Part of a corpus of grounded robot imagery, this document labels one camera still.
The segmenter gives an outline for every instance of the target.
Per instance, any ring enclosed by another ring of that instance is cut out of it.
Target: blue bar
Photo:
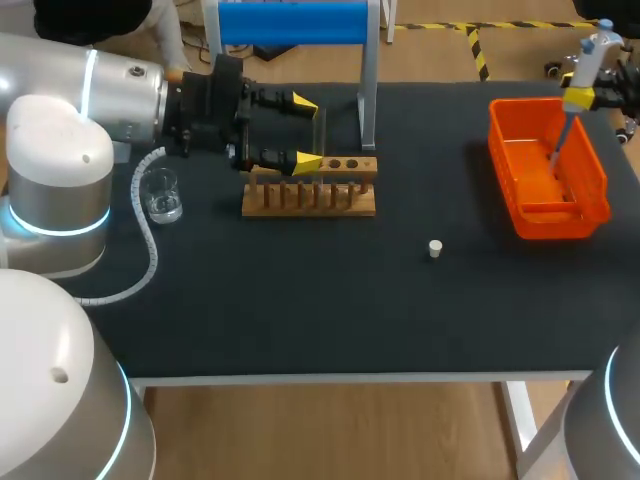
[[[367,3],[220,3],[223,45],[364,45]]]

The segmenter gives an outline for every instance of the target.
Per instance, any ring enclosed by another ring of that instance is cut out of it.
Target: wooden peg
[[[269,208],[269,200],[270,200],[270,192],[271,192],[271,185],[269,185],[268,183],[265,183],[264,186],[264,208]]]
[[[286,207],[287,204],[287,182],[280,182],[280,208]]]
[[[251,196],[255,198],[258,193],[258,176],[255,173],[249,174],[249,191]]]
[[[349,208],[353,207],[353,197],[355,196],[356,193],[356,184],[355,182],[349,182],[349,190],[348,190],[348,200],[347,200],[347,204],[349,205]]]
[[[313,208],[320,208],[320,184],[313,182]]]
[[[304,207],[304,182],[298,182],[298,208]]]
[[[331,208],[336,208],[336,203],[338,203],[338,184],[331,184]]]

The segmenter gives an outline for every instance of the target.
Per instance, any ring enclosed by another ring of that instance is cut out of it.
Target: pipette
[[[612,30],[613,22],[611,20],[600,20],[598,33],[580,42],[582,48],[576,70],[573,74],[569,74],[571,83],[562,97],[562,109],[566,114],[566,119],[556,148],[549,157],[550,171],[556,167],[560,150],[569,136],[574,119],[579,113],[590,110],[594,104],[596,95],[593,85],[602,67],[605,53],[614,45],[624,45],[622,37]]]

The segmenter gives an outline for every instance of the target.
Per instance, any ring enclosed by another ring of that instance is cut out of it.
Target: metal stand
[[[391,1],[395,17],[396,1]],[[357,97],[361,143],[363,150],[375,148],[380,0],[315,4],[203,0],[202,10],[212,57],[224,53],[226,43],[362,45]]]

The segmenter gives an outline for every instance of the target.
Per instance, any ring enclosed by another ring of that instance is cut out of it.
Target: white spiral cable wrap
[[[157,148],[151,152],[138,164],[133,172],[133,178],[131,179],[131,205],[133,206],[133,212],[136,215],[136,220],[138,221],[138,225],[140,225],[142,236],[144,237],[144,240],[147,243],[147,249],[149,250],[149,267],[147,268],[147,272],[140,280],[138,280],[137,283],[120,293],[102,298],[75,298],[76,302],[83,307],[98,307],[100,305],[108,305],[110,303],[124,300],[125,298],[128,298],[142,290],[155,275],[158,268],[158,248],[156,247],[156,242],[153,239],[153,234],[151,233],[147,219],[144,216],[142,204],[140,203],[140,181],[142,180],[142,175],[145,170],[149,168],[149,165],[165,155],[166,152],[164,147]]]

